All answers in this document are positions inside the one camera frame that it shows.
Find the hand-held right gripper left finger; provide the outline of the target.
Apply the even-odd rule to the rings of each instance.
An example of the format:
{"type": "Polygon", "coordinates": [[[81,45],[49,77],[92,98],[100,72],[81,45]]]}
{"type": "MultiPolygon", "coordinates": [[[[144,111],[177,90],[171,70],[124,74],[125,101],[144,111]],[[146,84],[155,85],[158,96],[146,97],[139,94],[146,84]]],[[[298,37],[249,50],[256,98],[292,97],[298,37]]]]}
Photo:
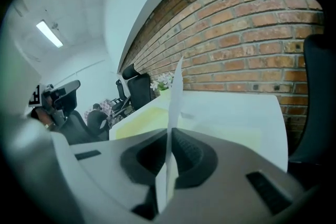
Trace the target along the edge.
{"type": "Polygon", "coordinates": [[[56,166],[51,205],[58,220],[172,220],[158,213],[155,178],[137,152],[166,141],[163,129],[114,141],[70,146],[51,133],[56,166]]]}

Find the person's left forearm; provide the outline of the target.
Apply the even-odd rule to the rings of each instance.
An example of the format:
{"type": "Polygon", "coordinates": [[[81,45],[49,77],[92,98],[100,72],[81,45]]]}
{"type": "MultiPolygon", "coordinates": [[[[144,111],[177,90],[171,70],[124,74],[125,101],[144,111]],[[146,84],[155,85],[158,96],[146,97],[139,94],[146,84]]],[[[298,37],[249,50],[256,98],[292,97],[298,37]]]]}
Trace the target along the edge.
{"type": "Polygon", "coordinates": [[[42,107],[33,108],[30,116],[39,120],[49,131],[54,131],[56,129],[56,125],[51,116],[42,107]]]}

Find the black fabric chair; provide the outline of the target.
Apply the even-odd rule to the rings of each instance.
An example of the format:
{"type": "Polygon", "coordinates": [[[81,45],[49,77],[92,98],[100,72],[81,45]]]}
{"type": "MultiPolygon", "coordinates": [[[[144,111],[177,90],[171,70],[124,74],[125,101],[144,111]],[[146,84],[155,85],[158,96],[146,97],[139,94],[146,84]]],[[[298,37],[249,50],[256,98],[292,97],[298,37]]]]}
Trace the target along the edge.
{"type": "Polygon", "coordinates": [[[302,138],[289,161],[321,165],[336,139],[336,49],[322,34],[307,37],[303,48],[308,110],[302,138]]]}

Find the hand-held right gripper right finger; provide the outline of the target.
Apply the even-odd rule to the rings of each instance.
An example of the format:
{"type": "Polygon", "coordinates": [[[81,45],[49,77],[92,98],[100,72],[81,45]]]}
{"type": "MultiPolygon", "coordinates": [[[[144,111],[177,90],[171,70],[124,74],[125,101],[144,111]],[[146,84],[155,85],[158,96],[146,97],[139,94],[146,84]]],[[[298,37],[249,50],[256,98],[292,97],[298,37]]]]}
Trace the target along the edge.
{"type": "Polygon", "coordinates": [[[243,145],[176,128],[172,137],[200,147],[203,157],[177,178],[160,224],[302,224],[317,187],[304,189],[243,145]]]}

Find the tall black headrest chair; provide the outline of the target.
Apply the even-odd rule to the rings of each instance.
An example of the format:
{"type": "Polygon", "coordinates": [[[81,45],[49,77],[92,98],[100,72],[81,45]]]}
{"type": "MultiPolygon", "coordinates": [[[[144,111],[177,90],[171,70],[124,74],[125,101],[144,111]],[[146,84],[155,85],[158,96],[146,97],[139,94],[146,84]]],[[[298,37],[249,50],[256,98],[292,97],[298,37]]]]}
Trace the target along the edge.
{"type": "Polygon", "coordinates": [[[117,99],[118,100],[117,105],[118,105],[119,111],[122,111],[123,109],[126,109],[129,106],[130,97],[126,97],[124,93],[123,85],[120,79],[116,81],[116,85],[117,85],[117,90],[119,93],[119,98],[117,99]]]}

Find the large black office chair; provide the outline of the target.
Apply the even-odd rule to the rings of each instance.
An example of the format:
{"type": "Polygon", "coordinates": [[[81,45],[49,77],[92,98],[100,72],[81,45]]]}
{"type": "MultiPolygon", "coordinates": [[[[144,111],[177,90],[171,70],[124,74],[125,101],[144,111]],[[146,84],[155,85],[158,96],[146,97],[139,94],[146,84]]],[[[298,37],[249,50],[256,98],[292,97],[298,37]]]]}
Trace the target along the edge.
{"type": "Polygon", "coordinates": [[[131,64],[123,70],[122,77],[127,81],[130,101],[134,111],[137,111],[152,101],[151,80],[147,73],[138,73],[134,68],[134,64],[131,64]]]}

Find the white A4 paper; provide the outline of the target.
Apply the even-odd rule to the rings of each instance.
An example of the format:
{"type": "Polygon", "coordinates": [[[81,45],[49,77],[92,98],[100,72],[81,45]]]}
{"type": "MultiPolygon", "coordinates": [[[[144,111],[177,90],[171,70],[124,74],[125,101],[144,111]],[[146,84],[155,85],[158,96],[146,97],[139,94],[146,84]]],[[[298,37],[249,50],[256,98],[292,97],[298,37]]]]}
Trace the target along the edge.
{"type": "Polygon", "coordinates": [[[165,164],[158,173],[158,178],[155,180],[156,202],[158,212],[162,213],[169,201],[173,197],[174,184],[177,178],[177,172],[174,168],[174,156],[172,153],[172,129],[177,127],[179,116],[182,109],[183,97],[183,76],[182,63],[180,59],[175,72],[171,87],[171,98],[169,103],[168,125],[167,125],[167,141],[165,164]]]}

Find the ceiling light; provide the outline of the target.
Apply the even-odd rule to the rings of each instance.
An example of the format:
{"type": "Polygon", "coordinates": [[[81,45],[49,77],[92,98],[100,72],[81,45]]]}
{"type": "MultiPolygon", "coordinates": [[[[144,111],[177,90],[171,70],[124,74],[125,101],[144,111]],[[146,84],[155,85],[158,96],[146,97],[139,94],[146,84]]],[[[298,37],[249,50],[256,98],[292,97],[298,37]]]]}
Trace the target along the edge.
{"type": "Polygon", "coordinates": [[[51,41],[57,48],[60,48],[63,46],[63,43],[60,41],[60,39],[51,31],[51,29],[48,27],[48,25],[45,23],[45,21],[40,21],[36,27],[38,30],[49,40],[51,41]]]}

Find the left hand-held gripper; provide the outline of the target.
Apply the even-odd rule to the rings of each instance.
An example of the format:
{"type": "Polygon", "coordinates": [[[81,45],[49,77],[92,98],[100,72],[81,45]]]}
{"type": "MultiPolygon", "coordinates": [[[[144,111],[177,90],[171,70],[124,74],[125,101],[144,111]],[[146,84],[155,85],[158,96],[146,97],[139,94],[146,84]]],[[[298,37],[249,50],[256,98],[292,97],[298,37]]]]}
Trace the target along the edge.
{"type": "Polygon", "coordinates": [[[42,108],[48,113],[56,111],[64,112],[65,108],[61,98],[65,95],[65,86],[55,88],[52,84],[38,84],[29,99],[28,106],[31,108],[42,108]]]}

